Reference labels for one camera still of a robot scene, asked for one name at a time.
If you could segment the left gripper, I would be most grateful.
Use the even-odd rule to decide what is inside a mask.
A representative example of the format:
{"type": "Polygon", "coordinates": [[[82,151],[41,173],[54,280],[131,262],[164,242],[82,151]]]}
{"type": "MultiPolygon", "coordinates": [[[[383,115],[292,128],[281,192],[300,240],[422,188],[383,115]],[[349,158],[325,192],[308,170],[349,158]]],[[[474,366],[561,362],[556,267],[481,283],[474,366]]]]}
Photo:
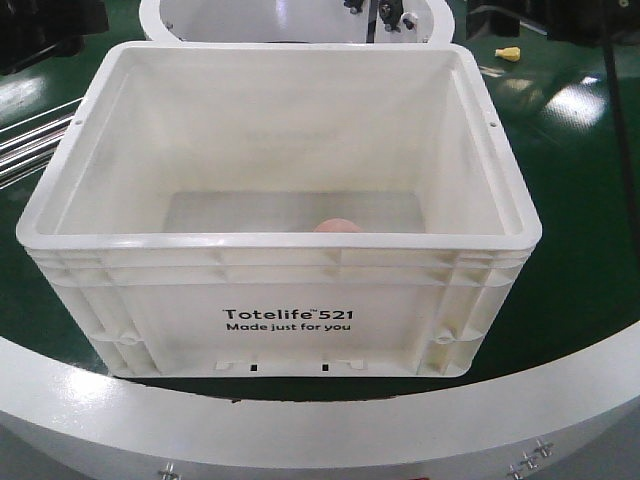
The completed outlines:
{"type": "Polygon", "coordinates": [[[106,4],[95,0],[5,0],[1,3],[1,74],[52,57],[80,53],[89,35],[109,30],[106,4]]]}

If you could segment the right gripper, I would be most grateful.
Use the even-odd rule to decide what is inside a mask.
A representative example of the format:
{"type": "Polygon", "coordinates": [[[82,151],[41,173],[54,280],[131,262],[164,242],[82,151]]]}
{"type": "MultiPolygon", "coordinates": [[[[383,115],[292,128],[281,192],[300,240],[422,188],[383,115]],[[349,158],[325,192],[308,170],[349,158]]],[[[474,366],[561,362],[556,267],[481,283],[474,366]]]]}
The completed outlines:
{"type": "Polygon", "coordinates": [[[599,46],[639,43],[637,1],[488,0],[467,3],[467,38],[512,37],[529,26],[550,41],[599,46]]]}

